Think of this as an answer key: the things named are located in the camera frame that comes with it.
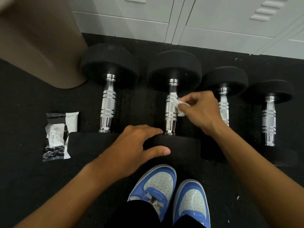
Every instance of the brown bin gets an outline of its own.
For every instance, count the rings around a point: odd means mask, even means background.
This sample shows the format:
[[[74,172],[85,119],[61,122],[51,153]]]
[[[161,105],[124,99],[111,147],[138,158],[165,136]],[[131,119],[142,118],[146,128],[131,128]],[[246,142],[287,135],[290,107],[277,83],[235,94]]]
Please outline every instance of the brown bin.
[[[0,58],[57,88],[86,81],[87,48],[65,0],[0,0]]]

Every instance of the shoe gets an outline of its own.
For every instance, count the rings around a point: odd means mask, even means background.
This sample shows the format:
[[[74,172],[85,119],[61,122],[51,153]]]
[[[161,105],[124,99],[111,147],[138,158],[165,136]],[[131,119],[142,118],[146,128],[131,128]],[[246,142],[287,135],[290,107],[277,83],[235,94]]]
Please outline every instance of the shoe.
[[[148,170],[136,183],[128,201],[144,200],[149,202],[158,214],[160,221],[171,201],[176,185],[176,172],[169,165],[158,165]]]
[[[205,191],[193,179],[183,181],[176,192],[173,203],[173,224],[183,215],[189,215],[210,228],[210,215]]]

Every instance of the chrome dumbbell handle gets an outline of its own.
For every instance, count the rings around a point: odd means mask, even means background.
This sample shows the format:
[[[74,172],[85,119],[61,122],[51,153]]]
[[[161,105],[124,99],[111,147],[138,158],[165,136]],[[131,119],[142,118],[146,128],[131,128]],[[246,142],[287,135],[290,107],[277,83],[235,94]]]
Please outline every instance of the chrome dumbbell handle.
[[[165,111],[165,121],[166,121],[166,131],[167,135],[175,135],[175,126],[177,121],[177,110],[174,106],[174,100],[178,98],[177,96],[177,79],[169,80],[169,95],[166,98],[166,111]]]
[[[222,87],[219,90],[219,110],[223,121],[229,126],[229,103],[227,99],[229,88]]]
[[[116,107],[116,92],[114,91],[114,83],[116,76],[113,74],[107,74],[106,87],[102,96],[101,113],[100,113],[100,128],[99,132],[109,133],[112,118],[115,114]]]
[[[265,98],[264,109],[262,110],[262,133],[264,134],[264,141],[267,146],[275,146],[275,110],[275,97],[267,96]]]

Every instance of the black and white plastic packet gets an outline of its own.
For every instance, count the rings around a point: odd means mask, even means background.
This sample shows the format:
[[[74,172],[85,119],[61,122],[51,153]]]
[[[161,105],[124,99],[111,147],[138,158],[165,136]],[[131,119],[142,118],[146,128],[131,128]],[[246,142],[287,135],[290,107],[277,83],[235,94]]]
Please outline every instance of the black and white plastic packet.
[[[79,112],[75,113],[48,113],[48,125],[45,127],[48,144],[44,149],[43,161],[68,159],[67,152],[69,133],[77,132]]]

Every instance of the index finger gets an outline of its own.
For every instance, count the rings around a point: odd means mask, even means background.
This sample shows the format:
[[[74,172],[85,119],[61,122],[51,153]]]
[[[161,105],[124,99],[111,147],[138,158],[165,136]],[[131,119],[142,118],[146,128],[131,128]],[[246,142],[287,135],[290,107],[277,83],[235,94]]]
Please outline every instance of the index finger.
[[[155,135],[163,133],[163,131],[161,129],[151,127],[151,126],[143,128],[143,132],[144,132],[144,140],[147,140],[148,138],[152,138]]]
[[[189,102],[191,100],[198,101],[200,99],[201,92],[192,92],[186,96],[183,96],[180,101]]]

